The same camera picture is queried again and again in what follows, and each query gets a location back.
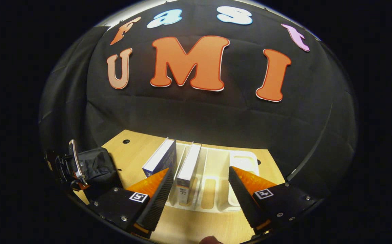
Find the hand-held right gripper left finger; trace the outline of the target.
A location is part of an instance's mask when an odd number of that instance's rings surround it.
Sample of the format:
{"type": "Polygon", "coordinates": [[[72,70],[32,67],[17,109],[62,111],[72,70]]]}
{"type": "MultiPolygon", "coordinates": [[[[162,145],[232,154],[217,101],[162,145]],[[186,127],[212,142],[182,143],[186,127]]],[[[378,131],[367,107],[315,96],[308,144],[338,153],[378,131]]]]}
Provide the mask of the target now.
{"type": "Polygon", "coordinates": [[[174,183],[166,168],[127,189],[114,187],[88,204],[89,210],[132,235],[149,238],[157,228],[174,183]]]}

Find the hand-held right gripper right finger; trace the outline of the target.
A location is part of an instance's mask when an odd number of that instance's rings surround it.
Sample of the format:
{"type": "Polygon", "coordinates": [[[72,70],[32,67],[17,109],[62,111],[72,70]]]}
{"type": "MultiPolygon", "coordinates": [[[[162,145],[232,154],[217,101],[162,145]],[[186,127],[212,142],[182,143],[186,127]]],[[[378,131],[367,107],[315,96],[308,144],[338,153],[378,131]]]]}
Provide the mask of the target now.
{"type": "Polygon", "coordinates": [[[228,181],[256,235],[291,226],[321,201],[288,182],[275,184],[235,166],[228,181]]]}

